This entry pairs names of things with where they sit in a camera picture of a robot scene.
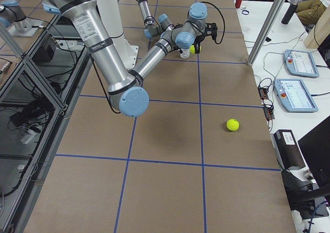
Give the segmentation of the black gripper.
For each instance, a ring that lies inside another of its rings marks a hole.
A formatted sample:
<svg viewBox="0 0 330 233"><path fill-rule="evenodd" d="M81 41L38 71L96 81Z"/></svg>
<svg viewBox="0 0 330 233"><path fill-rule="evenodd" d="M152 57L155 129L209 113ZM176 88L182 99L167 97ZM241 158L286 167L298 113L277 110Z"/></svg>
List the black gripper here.
<svg viewBox="0 0 330 233"><path fill-rule="evenodd" d="M200 46L200 43L203 42L205 39L205 35L204 34L201 34L199 36L197 36L195 38L195 41L194 41L194 53L195 54L199 54L200 51L201 51L201 46Z"/></svg>

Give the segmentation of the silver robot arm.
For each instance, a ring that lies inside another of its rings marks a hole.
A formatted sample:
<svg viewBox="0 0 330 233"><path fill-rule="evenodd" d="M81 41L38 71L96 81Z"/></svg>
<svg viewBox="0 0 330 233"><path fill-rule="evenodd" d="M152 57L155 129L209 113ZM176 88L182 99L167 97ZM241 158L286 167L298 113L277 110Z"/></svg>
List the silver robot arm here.
<svg viewBox="0 0 330 233"><path fill-rule="evenodd" d="M148 39L156 36L160 36L163 32L167 30L173 30L175 28L174 24L169 20L166 14L159 16L156 20L149 9L148 0L136 0L144 22L144 34Z"/></svg>
<svg viewBox="0 0 330 233"><path fill-rule="evenodd" d="M43 0L44 10L70 19L92 59L108 84L112 106L128 117L138 117L149 105L143 81L153 68L171 51L188 51L205 32L207 7L203 3L190 6L187 19L174 26L162 14L154 26L148 1L136 0L145 24L145 35L159 37L138 63L127 64L128 43L123 37L118 0Z"/></svg>

